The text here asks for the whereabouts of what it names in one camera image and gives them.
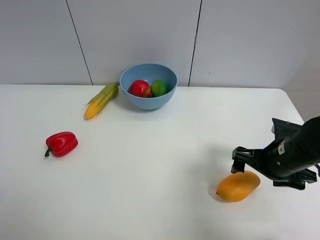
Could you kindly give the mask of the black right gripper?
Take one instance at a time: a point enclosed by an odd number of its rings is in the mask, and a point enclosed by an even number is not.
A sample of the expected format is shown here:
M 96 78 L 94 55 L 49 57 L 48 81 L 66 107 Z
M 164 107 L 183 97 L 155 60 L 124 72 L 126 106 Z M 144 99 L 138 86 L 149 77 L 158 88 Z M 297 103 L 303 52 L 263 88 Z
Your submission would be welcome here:
M 232 151 L 231 173 L 244 173 L 246 164 L 273 181 L 274 187 L 304 190 L 306 184 L 318 181 L 317 173 L 309 170 L 318 164 L 318 152 L 302 140 L 288 138 L 253 151 L 237 147 Z

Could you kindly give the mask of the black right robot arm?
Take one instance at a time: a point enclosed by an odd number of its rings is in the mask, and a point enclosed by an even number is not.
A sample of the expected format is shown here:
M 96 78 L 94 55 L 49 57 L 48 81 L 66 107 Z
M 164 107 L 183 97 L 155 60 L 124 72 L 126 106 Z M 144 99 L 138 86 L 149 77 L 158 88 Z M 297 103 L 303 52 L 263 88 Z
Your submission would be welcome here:
M 243 173 L 246 166 L 273 181 L 275 187 L 304 190 L 306 184 L 317 182 L 320 167 L 320 118 L 303 125 L 272 119 L 274 140 L 263 149 L 237 147 L 232 152 L 231 173 Z

